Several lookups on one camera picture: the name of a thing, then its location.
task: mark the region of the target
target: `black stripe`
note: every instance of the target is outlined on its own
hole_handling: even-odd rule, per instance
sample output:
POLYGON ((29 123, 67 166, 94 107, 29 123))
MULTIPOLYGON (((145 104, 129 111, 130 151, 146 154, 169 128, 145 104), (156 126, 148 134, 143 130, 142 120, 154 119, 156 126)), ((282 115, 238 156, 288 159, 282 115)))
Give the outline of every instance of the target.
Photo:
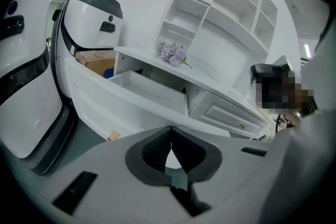
POLYGON ((71 182, 66 190, 56 198, 53 205, 71 215, 93 184, 96 177, 97 174, 82 172, 73 182, 71 182))
POLYGON ((0 78, 0 105, 22 87, 41 75, 49 65, 48 48, 37 58, 15 68, 0 78))
POLYGON ((72 56, 76 56, 76 53, 79 51, 90 51, 90 50, 112 50, 113 48, 102 48, 102 49, 96 49, 96 48, 83 48, 81 46, 79 46, 69 35, 67 29, 65 28, 65 24, 64 24, 64 20, 65 20, 65 15, 66 15, 66 11, 68 8, 68 3, 67 6, 64 9, 64 14, 61 20, 61 32, 62 32, 62 36, 63 36, 63 40, 65 43, 65 46, 67 47, 68 51, 71 53, 71 48, 74 47, 74 52, 71 53, 72 56))
POLYGON ((0 26, 0 41, 22 33, 25 28, 25 20, 22 15, 3 19, 0 26))
POLYGON ((252 148, 252 147, 244 147, 241 151, 252 154, 252 155, 260 156, 260 157, 265 157, 267 153, 267 151, 259 150, 257 148, 252 148))

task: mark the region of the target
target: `black slot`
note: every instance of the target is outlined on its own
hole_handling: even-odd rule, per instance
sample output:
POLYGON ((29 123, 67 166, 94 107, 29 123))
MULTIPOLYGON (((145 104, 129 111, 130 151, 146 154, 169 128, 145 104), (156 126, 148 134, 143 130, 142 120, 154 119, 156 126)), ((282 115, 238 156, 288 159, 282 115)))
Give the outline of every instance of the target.
POLYGON ((100 29, 99 31, 102 31, 102 32, 108 32, 108 33, 113 33, 115 32, 115 27, 116 25, 113 24, 113 23, 109 23, 109 22, 103 22, 100 26, 100 29))
POLYGON ((260 156, 260 157, 265 157, 265 155, 267 153, 267 151, 258 150, 256 148, 252 148, 252 147, 244 147, 241 151, 245 152, 245 153, 248 153, 248 154, 260 156))
POLYGON ((53 205, 69 215, 75 210, 91 187, 97 174, 82 172, 53 202, 53 205))
POLYGON ((25 21, 22 15, 12 16, 1 22, 0 40, 19 35, 25 28, 25 21))

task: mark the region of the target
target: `cardboard box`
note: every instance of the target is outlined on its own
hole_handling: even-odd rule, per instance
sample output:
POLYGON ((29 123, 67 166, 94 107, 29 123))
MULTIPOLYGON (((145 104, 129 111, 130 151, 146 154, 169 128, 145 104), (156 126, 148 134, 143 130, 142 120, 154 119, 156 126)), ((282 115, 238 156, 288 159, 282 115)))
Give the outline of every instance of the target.
POLYGON ((107 69, 114 68, 117 53, 113 50, 91 50, 76 53, 76 59, 88 69, 104 77, 107 69))

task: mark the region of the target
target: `gray floor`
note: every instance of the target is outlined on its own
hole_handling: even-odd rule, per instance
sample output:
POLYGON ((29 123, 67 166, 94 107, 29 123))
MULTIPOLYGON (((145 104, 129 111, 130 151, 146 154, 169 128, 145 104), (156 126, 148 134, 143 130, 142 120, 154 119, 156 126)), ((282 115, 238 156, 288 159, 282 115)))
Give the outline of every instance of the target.
POLYGON ((52 169, 44 176, 38 176, 31 170, 27 169, 21 163, 19 158, 14 156, 4 145, 1 145, 1 150, 4 153, 9 168, 11 169, 16 180, 19 183, 29 186, 39 192, 51 174, 61 169, 90 148, 104 142, 106 142, 105 139, 100 137, 96 132, 87 127, 83 121, 79 119, 75 132, 73 133, 68 144, 64 148, 57 161, 54 163, 52 169))

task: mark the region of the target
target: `cable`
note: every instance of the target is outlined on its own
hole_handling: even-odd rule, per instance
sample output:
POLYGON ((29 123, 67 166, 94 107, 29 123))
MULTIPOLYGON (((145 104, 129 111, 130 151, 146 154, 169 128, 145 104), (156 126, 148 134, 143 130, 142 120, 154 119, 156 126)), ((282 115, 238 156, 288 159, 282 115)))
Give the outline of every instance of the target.
POLYGON ((280 113, 278 114, 278 117, 277 117, 276 126, 275 126, 275 133, 278 132, 278 124, 279 124, 279 120, 280 120, 280 113))

